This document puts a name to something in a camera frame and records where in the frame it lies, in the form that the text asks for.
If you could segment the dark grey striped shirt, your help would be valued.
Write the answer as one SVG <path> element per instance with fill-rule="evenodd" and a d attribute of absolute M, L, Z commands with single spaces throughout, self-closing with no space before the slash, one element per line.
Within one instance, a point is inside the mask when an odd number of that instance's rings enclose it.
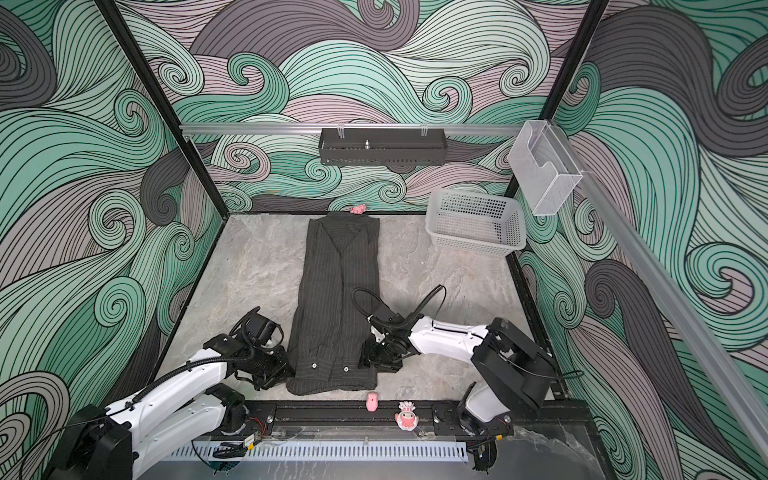
<path fill-rule="evenodd" d="M 358 367 L 363 342 L 371 334 L 365 316 L 378 295 L 380 220 L 334 212 L 308 223 L 305 260 L 294 313 L 288 358 L 295 376 L 286 381 L 297 396 L 334 390 L 372 390 L 375 368 Z"/>

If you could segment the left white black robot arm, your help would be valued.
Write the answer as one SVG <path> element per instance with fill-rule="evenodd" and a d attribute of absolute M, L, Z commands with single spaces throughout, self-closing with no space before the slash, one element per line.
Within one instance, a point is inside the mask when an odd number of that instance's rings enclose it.
<path fill-rule="evenodd" d="M 250 449 L 266 425 L 224 381 L 233 377 L 264 390 L 291 377 L 284 338 L 280 324 L 253 309 L 141 390 L 105 408 L 84 407 L 61 429 L 44 478 L 137 479 L 211 432 L 234 436 L 237 448 Z"/>

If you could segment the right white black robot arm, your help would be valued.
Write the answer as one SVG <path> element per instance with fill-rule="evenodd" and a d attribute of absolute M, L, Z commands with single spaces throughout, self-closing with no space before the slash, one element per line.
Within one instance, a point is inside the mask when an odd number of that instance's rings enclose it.
<path fill-rule="evenodd" d="M 465 393 L 460 415 L 485 425 L 508 415 L 536 415 L 559 380 L 554 359 L 503 318 L 488 325 L 459 325 L 423 314 L 404 318 L 385 309 L 367 314 L 371 334 L 360 364 L 397 372 L 415 355 L 438 355 L 471 365 L 481 381 Z"/>

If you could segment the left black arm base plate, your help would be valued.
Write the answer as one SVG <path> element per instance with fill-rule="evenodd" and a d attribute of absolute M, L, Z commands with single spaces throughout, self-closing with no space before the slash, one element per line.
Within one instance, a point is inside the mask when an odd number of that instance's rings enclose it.
<path fill-rule="evenodd" d="M 260 433 L 262 438 L 269 437 L 273 432 L 277 404 L 270 401 L 247 400 L 241 434 L 248 436 Z"/>

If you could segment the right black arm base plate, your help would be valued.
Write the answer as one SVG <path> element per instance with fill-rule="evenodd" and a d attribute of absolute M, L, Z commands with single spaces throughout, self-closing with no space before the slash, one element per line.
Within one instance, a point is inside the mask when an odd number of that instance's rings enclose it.
<path fill-rule="evenodd" d="M 506 415 L 483 423 L 472 416 L 459 401 L 438 401 L 431 404 L 432 428 L 438 436 L 485 438 L 507 436 L 514 427 Z"/>

